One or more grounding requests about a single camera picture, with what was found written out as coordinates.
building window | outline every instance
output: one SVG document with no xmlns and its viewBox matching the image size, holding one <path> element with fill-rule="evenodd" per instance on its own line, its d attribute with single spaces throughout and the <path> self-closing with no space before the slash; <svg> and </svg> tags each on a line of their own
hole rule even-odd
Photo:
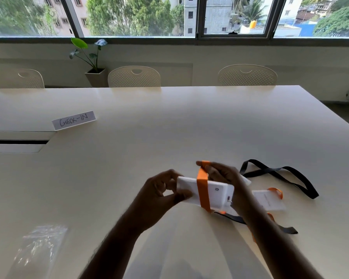
<svg viewBox="0 0 349 279">
<path fill-rule="evenodd" d="M 53 6 L 51 0 L 44 0 L 44 2 L 50 7 Z"/>
<path fill-rule="evenodd" d="M 87 21 L 86 18 L 82 18 L 82 19 L 81 19 L 81 22 L 83 23 L 83 26 L 84 26 L 84 27 L 87 27 L 87 26 L 88 26 L 88 21 Z"/>
<path fill-rule="evenodd" d="M 81 0 L 75 0 L 75 4 L 76 4 L 76 6 L 82 6 Z"/>
<path fill-rule="evenodd" d="M 60 28 L 60 20 L 58 18 L 54 21 L 54 25 L 56 28 Z"/>
</svg>

plastic bag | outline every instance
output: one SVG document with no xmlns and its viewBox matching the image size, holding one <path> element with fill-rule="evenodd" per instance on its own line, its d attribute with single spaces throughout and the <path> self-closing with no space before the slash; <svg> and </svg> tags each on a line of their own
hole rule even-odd
<svg viewBox="0 0 349 279">
<path fill-rule="evenodd" d="M 5 279 L 47 279 L 66 232 L 65 226 L 47 225 L 24 236 Z"/>
</svg>

table surface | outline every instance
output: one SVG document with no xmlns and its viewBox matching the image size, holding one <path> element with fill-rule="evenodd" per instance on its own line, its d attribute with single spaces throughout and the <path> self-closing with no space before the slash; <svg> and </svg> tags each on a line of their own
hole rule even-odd
<svg viewBox="0 0 349 279">
<path fill-rule="evenodd" d="M 349 124 L 300 86 L 2 89 L 0 131 L 54 131 L 53 119 L 90 110 L 97 121 L 57 132 L 39 153 L 0 153 L 0 278 L 22 236 L 48 223 L 70 228 L 50 278 L 77 278 L 148 177 L 169 168 L 196 177 L 196 160 L 240 168 L 252 158 L 312 182 L 315 200 L 271 176 L 252 178 L 251 189 L 281 189 L 287 210 L 275 220 L 298 230 L 290 237 L 326 279 L 349 278 Z M 172 227 L 160 278 L 176 278 L 173 262 L 193 276 L 231 278 L 215 260 L 215 216 L 184 203 L 170 212 L 163 229 L 186 218 Z M 233 225 L 264 264 L 247 227 Z"/>
</svg>

glass pane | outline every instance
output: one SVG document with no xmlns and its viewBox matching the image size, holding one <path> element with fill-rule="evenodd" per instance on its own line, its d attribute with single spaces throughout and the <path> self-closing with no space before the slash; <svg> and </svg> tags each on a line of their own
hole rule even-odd
<svg viewBox="0 0 349 279">
<path fill-rule="evenodd" d="M 264 34 L 272 3 L 273 0 L 207 0 L 204 31 Z"/>
<path fill-rule="evenodd" d="M 85 37 L 184 37 L 184 1 L 71 0 Z"/>
<path fill-rule="evenodd" d="M 349 38 L 349 0 L 287 0 L 274 38 Z"/>
<path fill-rule="evenodd" d="M 0 0 L 0 37 L 73 37 L 60 0 Z"/>
</svg>

lanyard strap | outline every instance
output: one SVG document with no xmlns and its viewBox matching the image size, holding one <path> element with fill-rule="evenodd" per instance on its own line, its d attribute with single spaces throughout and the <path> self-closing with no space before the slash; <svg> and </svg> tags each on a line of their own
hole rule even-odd
<svg viewBox="0 0 349 279">
<path fill-rule="evenodd" d="M 248 163 L 252 163 L 252 164 L 256 165 L 257 167 L 259 167 L 260 169 L 245 173 Z M 302 183 L 304 183 L 306 188 L 299 185 L 299 184 L 288 181 L 286 178 L 284 178 L 279 173 L 277 173 L 277 171 L 281 170 L 281 169 L 285 169 L 285 170 L 288 170 L 289 172 L 291 172 L 296 178 L 298 178 L 298 180 L 300 180 Z M 260 175 L 264 175 L 264 174 L 269 173 L 269 174 L 273 175 L 274 177 L 278 178 L 279 180 L 282 180 L 286 183 L 289 183 L 289 184 L 296 186 L 305 195 L 307 195 L 311 199 L 315 199 L 316 197 L 319 196 L 318 192 L 313 187 L 311 182 L 305 176 L 303 176 L 298 170 L 296 170 L 290 166 L 284 166 L 284 167 L 279 167 L 277 169 L 272 169 L 270 167 L 267 167 L 265 164 L 261 163 L 260 161 L 258 161 L 256 159 L 249 159 L 242 164 L 242 167 L 240 168 L 239 172 L 241 175 L 243 175 L 246 178 L 256 177 L 256 176 L 260 176 Z"/>
<path fill-rule="evenodd" d="M 220 212 L 215 211 L 216 214 L 222 215 L 224 217 L 227 217 L 230 220 L 242 223 L 242 224 L 246 224 L 246 222 L 244 222 L 243 218 L 241 216 L 236 216 L 236 215 L 231 215 L 231 214 L 222 214 Z M 279 226 L 279 228 L 286 234 L 298 234 L 298 231 L 293 228 L 293 227 L 283 227 L 279 224 L 277 224 Z"/>
</svg>

